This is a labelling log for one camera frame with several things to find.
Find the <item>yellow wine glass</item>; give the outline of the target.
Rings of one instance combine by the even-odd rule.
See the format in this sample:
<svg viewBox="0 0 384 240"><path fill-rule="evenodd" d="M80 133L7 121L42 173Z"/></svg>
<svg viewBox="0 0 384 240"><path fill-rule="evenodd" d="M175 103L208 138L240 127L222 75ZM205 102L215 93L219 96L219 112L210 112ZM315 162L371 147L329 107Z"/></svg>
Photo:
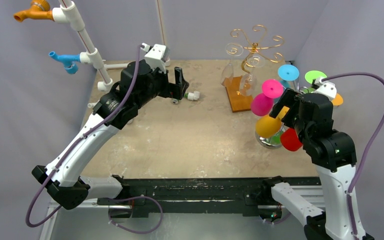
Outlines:
<svg viewBox="0 0 384 240"><path fill-rule="evenodd" d="M274 136L282 126L282 119L289 111L287 106L284 106L277 117L270 117L268 114L261 117L255 124L255 132L262 138L270 138Z"/></svg>

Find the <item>green faucet with white elbow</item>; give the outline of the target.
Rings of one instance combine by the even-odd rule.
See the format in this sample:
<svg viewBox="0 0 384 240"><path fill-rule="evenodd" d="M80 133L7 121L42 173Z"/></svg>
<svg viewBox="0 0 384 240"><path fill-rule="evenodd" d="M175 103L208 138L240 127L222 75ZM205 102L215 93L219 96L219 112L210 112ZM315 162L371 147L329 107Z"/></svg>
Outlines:
<svg viewBox="0 0 384 240"><path fill-rule="evenodd" d="M199 91L194 92L186 92L183 95L183 99L187 99L189 101L198 101L200 99L201 93ZM171 103L177 105L179 103L178 99L172 98Z"/></svg>

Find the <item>blue wine glass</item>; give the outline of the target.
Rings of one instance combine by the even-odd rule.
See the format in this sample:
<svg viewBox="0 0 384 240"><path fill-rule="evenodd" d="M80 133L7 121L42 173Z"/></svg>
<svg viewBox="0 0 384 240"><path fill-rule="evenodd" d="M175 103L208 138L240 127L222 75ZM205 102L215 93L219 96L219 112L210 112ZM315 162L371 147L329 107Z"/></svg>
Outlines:
<svg viewBox="0 0 384 240"><path fill-rule="evenodd" d="M277 75L278 78L275 80L282 86L280 96L286 89L292 89L294 91L298 90L298 78L300 72L297 67L292 64L284 64L278 68ZM275 103L280 100L280 96L274 99Z"/></svg>

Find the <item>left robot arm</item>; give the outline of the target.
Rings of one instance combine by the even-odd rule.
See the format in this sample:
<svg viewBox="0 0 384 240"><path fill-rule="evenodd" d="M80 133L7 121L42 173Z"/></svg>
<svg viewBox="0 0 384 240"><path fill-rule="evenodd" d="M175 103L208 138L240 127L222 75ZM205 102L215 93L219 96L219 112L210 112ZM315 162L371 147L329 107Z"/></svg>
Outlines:
<svg viewBox="0 0 384 240"><path fill-rule="evenodd" d="M167 73L158 67L151 68L145 60L133 61L121 71L120 81L100 98L70 145L48 165L38 165L32 170L54 201L66 210L88 199L108 198L118 205L128 201L129 191L118 175L99 178L81 174L101 147L149 101L156 97L176 100L184 97L189 83L182 68L174 68L174 77L175 82L169 82Z"/></svg>

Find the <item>pink wine glass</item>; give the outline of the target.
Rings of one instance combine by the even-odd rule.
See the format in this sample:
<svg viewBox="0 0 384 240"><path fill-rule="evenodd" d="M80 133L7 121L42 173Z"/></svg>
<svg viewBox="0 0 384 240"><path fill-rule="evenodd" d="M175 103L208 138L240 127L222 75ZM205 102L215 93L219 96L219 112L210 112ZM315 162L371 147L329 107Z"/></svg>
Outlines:
<svg viewBox="0 0 384 240"><path fill-rule="evenodd" d="M274 105L275 99L279 98L284 91L283 85L275 80L268 79L261 86L262 92L253 98L250 109L256 116L267 115Z"/></svg>

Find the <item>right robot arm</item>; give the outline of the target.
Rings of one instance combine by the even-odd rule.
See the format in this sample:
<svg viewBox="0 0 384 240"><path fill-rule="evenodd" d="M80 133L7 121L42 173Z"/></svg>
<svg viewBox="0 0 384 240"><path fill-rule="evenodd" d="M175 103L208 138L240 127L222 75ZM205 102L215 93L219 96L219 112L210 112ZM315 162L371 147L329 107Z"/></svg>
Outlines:
<svg viewBox="0 0 384 240"><path fill-rule="evenodd" d="M308 240L370 240L351 191L357 163L355 144L348 134L333 129L332 102L320 93L301 94L288 88L270 115L278 116L285 107L288 112L282 122L297 134L315 165L325 207L315 207L280 177L261 189L262 200L285 206L300 221Z"/></svg>

